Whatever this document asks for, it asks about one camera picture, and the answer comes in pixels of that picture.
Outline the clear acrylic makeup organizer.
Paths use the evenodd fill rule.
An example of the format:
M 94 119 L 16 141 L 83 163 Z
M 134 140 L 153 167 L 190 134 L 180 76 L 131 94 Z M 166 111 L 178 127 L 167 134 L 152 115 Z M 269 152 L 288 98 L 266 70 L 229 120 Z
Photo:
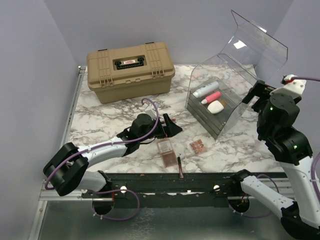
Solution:
M 236 31 L 213 57 L 198 64 L 191 72 L 186 109 L 216 140 L 228 132 L 246 111 L 248 104 L 242 103 L 250 88 L 258 80 L 269 80 L 288 60 L 288 47 L 265 32 L 254 21 L 231 11 Z M 193 93 L 214 81 L 219 88 L 203 97 Z M 223 111 L 212 114 L 208 103 L 201 101 L 214 92 L 221 92 L 226 102 Z

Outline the pink tube with white cap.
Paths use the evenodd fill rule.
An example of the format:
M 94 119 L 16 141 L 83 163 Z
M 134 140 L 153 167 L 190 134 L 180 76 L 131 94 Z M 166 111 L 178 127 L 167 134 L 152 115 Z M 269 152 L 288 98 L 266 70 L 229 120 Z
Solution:
M 208 95 L 207 97 L 205 97 L 202 101 L 201 104 L 206 105 L 206 104 L 210 104 L 216 100 L 218 100 L 221 97 L 221 92 L 220 91 L 216 91 L 210 95 Z

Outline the white spray bottle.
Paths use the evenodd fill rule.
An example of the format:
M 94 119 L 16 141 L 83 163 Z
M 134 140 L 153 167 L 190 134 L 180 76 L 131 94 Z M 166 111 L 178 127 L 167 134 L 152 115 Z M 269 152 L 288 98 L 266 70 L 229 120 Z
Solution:
M 219 83 L 217 81 L 213 81 L 203 87 L 198 88 L 194 93 L 193 96 L 196 98 L 201 98 L 219 88 Z

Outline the white egg-shaped sponge case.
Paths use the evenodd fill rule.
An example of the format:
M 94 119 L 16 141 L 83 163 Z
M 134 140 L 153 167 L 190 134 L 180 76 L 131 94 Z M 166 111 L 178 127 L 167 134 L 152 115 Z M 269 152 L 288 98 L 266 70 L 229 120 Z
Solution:
M 222 99 L 220 100 L 215 100 L 213 102 L 211 102 L 208 107 L 207 110 L 211 113 L 211 114 L 218 114 L 221 111 L 224 110 L 225 106 L 226 106 L 226 102 Z

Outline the dark red lip pencil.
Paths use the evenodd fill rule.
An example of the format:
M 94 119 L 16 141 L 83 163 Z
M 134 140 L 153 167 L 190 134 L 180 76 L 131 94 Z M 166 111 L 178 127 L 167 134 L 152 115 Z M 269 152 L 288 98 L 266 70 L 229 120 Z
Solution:
M 184 175 L 183 175 L 182 162 L 181 162 L 180 156 L 177 157 L 177 161 L 178 161 L 179 177 L 183 179 Z

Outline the tan plastic toolbox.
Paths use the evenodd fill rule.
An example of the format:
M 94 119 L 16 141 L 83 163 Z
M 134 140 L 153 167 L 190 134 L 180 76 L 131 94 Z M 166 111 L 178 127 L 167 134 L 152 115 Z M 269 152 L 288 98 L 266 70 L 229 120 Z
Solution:
M 164 42 L 90 52 L 86 63 L 87 85 L 102 104 L 167 93 L 176 73 Z

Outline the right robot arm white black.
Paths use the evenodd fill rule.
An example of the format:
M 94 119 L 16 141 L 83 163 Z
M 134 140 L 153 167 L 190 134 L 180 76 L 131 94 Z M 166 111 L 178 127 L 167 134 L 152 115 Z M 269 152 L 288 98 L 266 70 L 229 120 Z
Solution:
M 300 108 L 306 79 L 287 75 L 282 87 L 274 88 L 258 80 L 242 102 L 257 101 L 252 109 L 258 114 L 258 140 L 284 170 L 294 199 L 281 195 L 247 170 L 231 177 L 229 189 L 234 196 L 248 194 L 266 206 L 281 222 L 285 231 L 298 240 L 320 238 L 320 181 L 313 151 L 307 137 L 293 127 Z

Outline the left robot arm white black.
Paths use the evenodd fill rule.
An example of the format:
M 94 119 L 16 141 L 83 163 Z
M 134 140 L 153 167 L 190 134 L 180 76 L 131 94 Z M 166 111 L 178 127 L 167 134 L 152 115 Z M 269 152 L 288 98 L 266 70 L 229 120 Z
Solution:
M 111 190 L 111 180 L 101 170 L 88 171 L 88 168 L 113 158 L 132 154 L 148 139 L 171 138 L 182 132 L 168 116 L 163 114 L 164 123 L 141 113 L 110 140 L 102 143 L 77 147 L 72 142 L 64 144 L 43 168 L 48 183 L 59 196 L 66 196 L 74 190 L 91 190 L 97 196 L 106 197 Z

